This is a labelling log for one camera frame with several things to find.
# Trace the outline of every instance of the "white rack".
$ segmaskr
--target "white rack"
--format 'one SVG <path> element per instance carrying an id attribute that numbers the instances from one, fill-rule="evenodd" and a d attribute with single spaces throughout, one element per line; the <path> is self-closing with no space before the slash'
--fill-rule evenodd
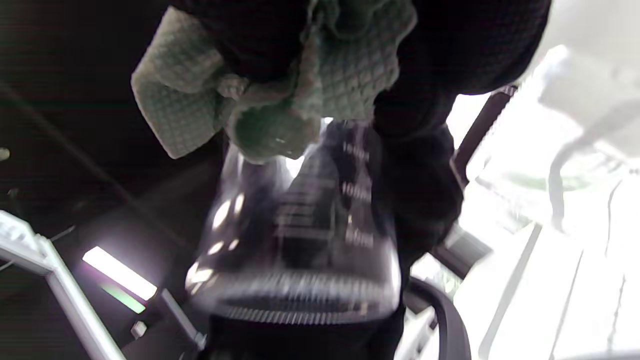
<path id="1" fill-rule="evenodd" d="M 125 360 L 51 241 L 1 210 L 0 258 L 45 277 L 93 360 Z"/>

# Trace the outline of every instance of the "glass flask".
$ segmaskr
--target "glass flask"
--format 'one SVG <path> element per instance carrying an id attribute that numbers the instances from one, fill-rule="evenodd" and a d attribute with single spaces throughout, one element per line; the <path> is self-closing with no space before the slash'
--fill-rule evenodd
<path id="1" fill-rule="evenodd" d="M 208 313 L 355 323 L 398 306 L 393 218 L 377 134 L 334 121 L 298 160 L 246 161 L 230 146 L 186 288 Z"/>

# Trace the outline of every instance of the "person's arm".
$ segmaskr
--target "person's arm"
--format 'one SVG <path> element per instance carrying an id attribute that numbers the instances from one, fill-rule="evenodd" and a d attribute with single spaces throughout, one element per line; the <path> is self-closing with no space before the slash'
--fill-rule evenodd
<path id="1" fill-rule="evenodd" d="M 308 1 L 170 0 L 200 21 L 225 65 L 254 82 L 284 78 L 300 54 Z"/>

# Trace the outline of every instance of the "green towel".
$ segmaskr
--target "green towel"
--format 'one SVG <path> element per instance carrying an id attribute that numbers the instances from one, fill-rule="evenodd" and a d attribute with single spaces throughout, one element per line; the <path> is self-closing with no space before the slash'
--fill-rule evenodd
<path id="1" fill-rule="evenodd" d="M 311 1 L 299 60 L 286 79 L 258 84 L 229 73 L 198 20 L 169 7 L 131 86 L 172 158 L 225 129 L 250 161 L 296 159 L 318 139 L 323 117 L 373 120 L 416 22 L 411 0 Z"/>

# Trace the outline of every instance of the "ceiling light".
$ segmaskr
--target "ceiling light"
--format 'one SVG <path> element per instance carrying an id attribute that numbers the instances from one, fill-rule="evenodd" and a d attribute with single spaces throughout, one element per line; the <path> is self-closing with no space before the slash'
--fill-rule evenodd
<path id="1" fill-rule="evenodd" d="M 136 299 L 134 299 L 131 295 L 124 292 L 118 286 L 112 284 L 103 284 L 100 286 L 104 291 L 106 291 L 109 295 L 114 297 L 117 301 L 124 304 L 124 306 L 133 310 L 134 313 L 140 314 L 145 310 L 145 306 L 140 304 Z"/>
<path id="2" fill-rule="evenodd" d="M 156 294 L 157 288 L 153 284 L 100 247 L 94 247 L 86 252 L 82 260 L 143 300 L 151 299 Z"/>

